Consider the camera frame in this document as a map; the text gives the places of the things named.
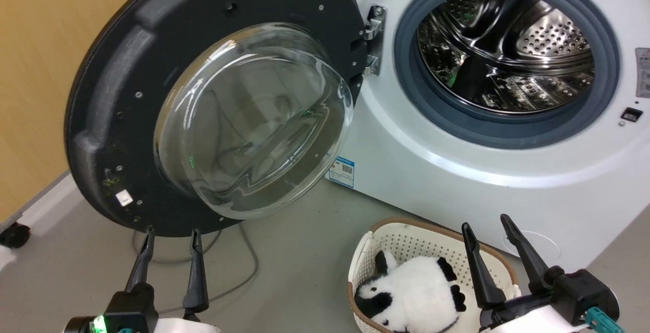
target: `white label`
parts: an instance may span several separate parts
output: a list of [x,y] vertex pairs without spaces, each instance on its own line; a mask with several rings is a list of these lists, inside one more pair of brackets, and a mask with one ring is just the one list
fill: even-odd
[[330,167],[330,180],[354,188],[354,162],[343,157],[336,157]]
[[118,199],[120,205],[123,207],[133,202],[133,197],[131,197],[127,190],[121,190],[120,192],[117,192],[115,194],[115,198]]
[[636,49],[636,71],[638,73],[636,96],[650,98],[650,49]]

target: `white plastic basket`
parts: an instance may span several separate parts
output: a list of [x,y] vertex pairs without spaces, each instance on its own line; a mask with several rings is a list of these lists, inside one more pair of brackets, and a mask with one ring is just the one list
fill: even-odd
[[[348,300],[354,319],[364,333],[391,333],[366,317],[354,303],[358,285],[374,273],[374,257],[380,250],[390,250],[403,263],[416,256],[445,257],[458,276],[457,284],[465,294],[467,310],[448,333],[476,333],[480,328],[480,309],[476,306],[473,284],[462,235],[441,227],[409,219],[386,219],[375,224],[359,242],[348,273]],[[490,269],[494,282],[506,298],[521,296],[513,268],[496,250],[481,245],[481,256]]]

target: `warning label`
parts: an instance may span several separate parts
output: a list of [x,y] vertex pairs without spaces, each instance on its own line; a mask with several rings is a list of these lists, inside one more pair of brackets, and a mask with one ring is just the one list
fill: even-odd
[[330,167],[329,179],[341,185],[354,188],[354,162],[344,157],[336,157]]
[[650,49],[636,49],[636,71],[638,80],[636,85],[636,96],[650,98]]

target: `door hinge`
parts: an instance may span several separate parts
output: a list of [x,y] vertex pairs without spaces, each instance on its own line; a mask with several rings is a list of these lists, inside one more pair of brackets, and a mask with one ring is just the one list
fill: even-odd
[[364,39],[368,42],[368,57],[364,74],[379,74],[381,51],[383,50],[383,23],[386,19],[386,8],[373,5],[368,13],[365,25]]

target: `washing machine door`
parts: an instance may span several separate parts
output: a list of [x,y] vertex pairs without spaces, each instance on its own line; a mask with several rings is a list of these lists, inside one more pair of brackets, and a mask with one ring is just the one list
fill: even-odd
[[130,0],[70,94],[79,189],[109,219],[162,236],[295,201],[350,124],[364,27],[355,0]]

